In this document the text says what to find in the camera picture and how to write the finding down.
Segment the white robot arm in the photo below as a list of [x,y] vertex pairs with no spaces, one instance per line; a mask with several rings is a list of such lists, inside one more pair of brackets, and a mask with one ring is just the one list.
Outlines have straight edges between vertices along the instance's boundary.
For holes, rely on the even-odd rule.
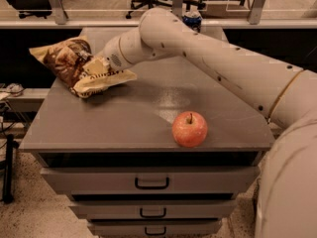
[[162,8],[101,54],[115,70],[181,56],[282,128],[262,172],[255,238],[317,238],[317,73],[199,34]]

